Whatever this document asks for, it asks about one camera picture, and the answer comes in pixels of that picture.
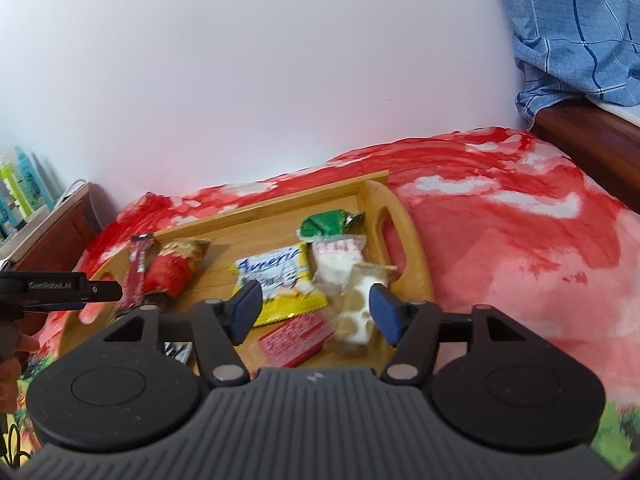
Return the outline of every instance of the wooden tray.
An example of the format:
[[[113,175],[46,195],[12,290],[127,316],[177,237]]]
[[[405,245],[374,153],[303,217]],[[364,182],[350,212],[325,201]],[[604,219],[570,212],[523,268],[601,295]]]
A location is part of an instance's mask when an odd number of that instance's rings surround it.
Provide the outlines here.
[[[229,267],[236,260],[293,245],[298,241],[296,229],[303,219],[314,213],[340,208],[365,213],[366,259],[376,264],[390,263],[382,235],[382,223],[389,217],[398,232],[406,256],[406,267],[390,286],[391,291],[405,301],[433,300],[431,279],[420,238],[404,206],[385,185],[387,179],[386,171],[368,174],[157,232],[155,237],[159,242],[158,247],[183,237],[206,237],[212,240],[204,261],[171,311],[185,310],[204,299],[229,298],[236,281]],[[122,283],[128,267],[127,247],[106,262],[92,280],[113,276]],[[63,331],[59,355],[69,352],[102,330],[112,319],[114,307],[114,303],[105,304],[97,319],[88,325],[80,322],[77,312],[71,313]],[[278,324],[271,324],[252,330],[245,343],[238,347],[240,356],[247,361],[251,344],[277,326]],[[376,335],[373,344],[362,355],[345,358],[323,350],[305,365],[366,365],[379,369],[391,352],[392,349]]]

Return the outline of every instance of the red snack bag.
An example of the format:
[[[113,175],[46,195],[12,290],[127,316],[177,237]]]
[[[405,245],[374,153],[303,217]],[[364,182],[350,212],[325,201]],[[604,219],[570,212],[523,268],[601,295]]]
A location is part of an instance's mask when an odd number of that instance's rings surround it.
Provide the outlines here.
[[[258,339],[264,366],[293,368],[322,349],[334,333],[328,321],[316,312],[298,316]]]
[[[142,302],[142,280],[145,275],[146,250],[154,242],[153,233],[131,237],[129,248],[129,270],[122,283],[122,297],[116,311],[126,310]]]
[[[209,244],[210,240],[202,238],[178,238],[167,243],[146,272],[142,292],[165,292],[171,298],[180,296]]]

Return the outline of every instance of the human hand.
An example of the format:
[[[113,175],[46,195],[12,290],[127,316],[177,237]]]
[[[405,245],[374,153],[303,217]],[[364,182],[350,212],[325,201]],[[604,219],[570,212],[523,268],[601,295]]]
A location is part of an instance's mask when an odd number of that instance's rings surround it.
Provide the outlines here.
[[[35,352],[40,348],[38,340],[26,334],[20,334],[16,351]],[[20,361],[13,357],[0,364],[0,412],[13,413],[17,407],[18,383],[22,373]]]

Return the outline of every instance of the plastic bottle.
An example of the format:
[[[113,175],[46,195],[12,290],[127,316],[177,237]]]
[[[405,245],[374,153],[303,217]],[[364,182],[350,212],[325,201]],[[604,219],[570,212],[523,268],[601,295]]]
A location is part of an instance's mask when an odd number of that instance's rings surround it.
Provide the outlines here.
[[[0,190],[0,230],[2,230],[4,237],[8,238],[22,229],[25,226],[25,222],[23,218],[18,216],[19,213],[15,213],[17,207],[7,202],[5,197],[2,196],[2,190],[6,190],[6,188]]]
[[[18,209],[24,218],[28,218],[33,209],[29,205],[29,200],[25,195],[25,192],[20,185],[23,182],[22,176],[19,172],[15,171],[12,164],[8,163],[4,158],[0,156],[0,178],[4,181],[6,188],[11,194],[11,198],[15,199],[18,205]]]
[[[51,198],[51,194],[33,167],[31,159],[24,153],[24,150],[20,146],[15,147],[15,156],[18,159],[18,171],[20,171],[24,178],[24,187],[28,188],[25,195],[27,199],[33,198],[33,201],[30,200],[31,209],[36,211],[46,204],[49,211],[53,211],[55,204]]]

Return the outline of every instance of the colorful blanket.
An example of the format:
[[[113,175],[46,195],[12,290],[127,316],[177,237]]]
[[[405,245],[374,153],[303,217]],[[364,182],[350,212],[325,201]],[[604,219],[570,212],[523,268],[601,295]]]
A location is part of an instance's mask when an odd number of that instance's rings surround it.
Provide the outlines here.
[[[405,139],[264,182],[181,198],[148,193],[96,238],[79,269],[92,274],[133,234],[379,170],[390,171],[389,186],[414,220],[438,303],[452,312],[492,304],[593,369],[607,391],[593,447],[625,466],[640,450],[640,217],[527,132]],[[397,237],[385,235],[402,266]],[[90,320],[99,308],[82,315]],[[49,316],[42,350],[20,382],[23,450],[38,446],[24,391],[55,359],[65,316]]]

